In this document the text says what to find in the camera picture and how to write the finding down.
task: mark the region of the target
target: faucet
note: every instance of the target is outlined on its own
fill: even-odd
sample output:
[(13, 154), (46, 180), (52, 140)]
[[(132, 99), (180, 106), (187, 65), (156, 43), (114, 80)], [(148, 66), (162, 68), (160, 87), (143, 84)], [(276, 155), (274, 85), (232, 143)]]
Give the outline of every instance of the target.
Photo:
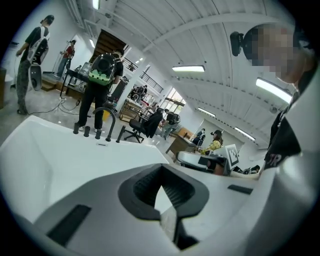
[(115, 116), (115, 114), (110, 110), (110, 108), (107, 108), (107, 107), (105, 107), (105, 106), (96, 108), (96, 109), (93, 111), (93, 114), (96, 114), (98, 111), (104, 111), (104, 110), (108, 111), (108, 112), (111, 114), (111, 116), (112, 116), (111, 128), (110, 128), (110, 130), (109, 130), (108, 136), (107, 136), (106, 139), (105, 139), (107, 142), (110, 142), (110, 141), (111, 141), (111, 134), (112, 134), (112, 131), (114, 130), (114, 126), (115, 126), (115, 123), (116, 123), (116, 116)]

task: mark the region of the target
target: gray floor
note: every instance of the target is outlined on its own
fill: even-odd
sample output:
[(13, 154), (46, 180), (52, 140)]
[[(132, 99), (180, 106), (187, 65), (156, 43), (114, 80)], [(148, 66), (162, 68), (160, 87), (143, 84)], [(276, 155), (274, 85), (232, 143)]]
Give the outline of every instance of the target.
[[(33, 112), (47, 112), (54, 109), (59, 102), (61, 101), (59, 98), (59, 91), (52, 90), (52, 91), (29, 91), (26, 96), (26, 106), (29, 113)], [(76, 106), (76, 100), (68, 97), (65, 97), (65, 103), (63, 106), (66, 109), (73, 109)], [(9, 136), (9, 134), (21, 123), (23, 122), (28, 116), (19, 115), (17, 114), (17, 95), (16, 90), (12, 88), (10, 90), (9, 101), (4, 106), (3, 109), (0, 109), (0, 145), (5, 141), (5, 139)], [(78, 121), (78, 113), (80, 106), (77, 106), (74, 110), (68, 111), (64, 109), (62, 106), (61, 108), (68, 112), (65, 113), (61, 109), (56, 108), (55, 110), (48, 112), (48, 113), (34, 113), (33, 115), (40, 117), (44, 120), (50, 121), (55, 124), (59, 124), (61, 126), (65, 126), (67, 128), (73, 129), (74, 123)], [(88, 118), (87, 125), (91, 127), (90, 133), (94, 135), (94, 115), (92, 114), (93, 108), (90, 109), (89, 115), (91, 114), (92, 117)], [(103, 123), (102, 127), (102, 136), (106, 137), (107, 133), (109, 132), (110, 126), (112, 123), (112, 118), (108, 118), (106, 122)], [(131, 130), (128, 122), (124, 122), (116, 119), (115, 126), (112, 132), (112, 139), (117, 139), (122, 126), (126, 126), (128, 130)], [(130, 134), (124, 133), (122, 136), (122, 140), (124, 137), (129, 136)], [(143, 143), (149, 145), (155, 145), (160, 152), (164, 155), (164, 157), (169, 161), (169, 163), (173, 163), (174, 154), (170, 151), (166, 154), (166, 150), (172, 143), (174, 138), (169, 137), (166, 141), (161, 138), (160, 136), (155, 135), (153, 138), (145, 138)], [(130, 142), (137, 142), (135, 138), (129, 138), (128, 141)]]

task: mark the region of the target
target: fluorescent light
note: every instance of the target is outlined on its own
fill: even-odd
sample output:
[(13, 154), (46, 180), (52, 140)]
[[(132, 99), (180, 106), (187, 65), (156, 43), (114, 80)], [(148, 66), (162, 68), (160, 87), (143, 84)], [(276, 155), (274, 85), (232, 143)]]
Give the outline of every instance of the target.
[(205, 72), (205, 67), (203, 65), (173, 66), (172, 69), (176, 72)]
[(255, 84), (258, 87), (265, 89), (268, 92), (278, 96), (279, 98), (283, 99), (285, 102), (287, 102), (287, 103), (291, 102), (292, 95), (290, 95), (286, 91), (280, 89), (278, 86), (276, 86), (268, 81), (265, 81), (261, 78), (257, 78)]
[(255, 141), (256, 139), (252, 136), (250, 136), (248, 133), (244, 132), (243, 130), (239, 129), (238, 127), (234, 128), (237, 130), (239, 133), (243, 134), (244, 136), (248, 137), (250, 140)]
[(210, 112), (208, 112), (208, 111), (206, 111), (206, 110), (204, 110), (204, 109), (202, 109), (202, 108), (200, 108), (200, 107), (198, 107), (198, 110), (200, 110), (200, 111), (203, 112), (203, 113), (208, 114), (209, 116), (212, 116), (212, 117), (215, 117), (215, 116), (216, 116), (215, 114), (212, 114), (212, 113), (210, 113)]
[(95, 44), (94, 44), (94, 41), (92, 41), (92, 39), (90, 39), (90, 43), (91, 43), (92, 47), (95, 48)]
[(100, 0), (92, 0), (93, 8), (99, 10), (100, 8)]

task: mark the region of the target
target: railing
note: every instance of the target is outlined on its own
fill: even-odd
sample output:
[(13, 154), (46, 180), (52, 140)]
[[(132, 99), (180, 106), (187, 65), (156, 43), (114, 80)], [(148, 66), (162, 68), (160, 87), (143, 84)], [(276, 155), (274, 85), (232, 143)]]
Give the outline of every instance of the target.
[[(127, 68), (128, 70), (135, 72), (138, 69), (138, 66), (132, 63), (127, 58), (123, 59), (123, 66)], [(163, 91), (163, 88), (155, 81), (153, 80), (147, 73), (143, 72), (140, 75), (140, 78), (150, 87), (154, 88), (157, 92), (161, 93)]]

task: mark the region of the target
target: white ceiling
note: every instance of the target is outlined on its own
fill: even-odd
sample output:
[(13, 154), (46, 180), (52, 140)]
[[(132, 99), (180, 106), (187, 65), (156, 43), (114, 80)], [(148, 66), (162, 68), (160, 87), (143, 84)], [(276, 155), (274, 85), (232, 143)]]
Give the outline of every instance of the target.
[[(261, 23), (292, 26), (293, 19), (273, 0), (65, 0), (80, 27), (97, 36), (104, 29), (148, 56), (185, 101), (214, 113), (217, 120), (269, 143), (275, 114), (286, 103), (256, 86), (262, 77), (292, 92), (273, 73), (252, 67), (243, 53), (231, 54), (230, 34)], [(176, 73), (178, 64), (204, 65), (204, 73)]]

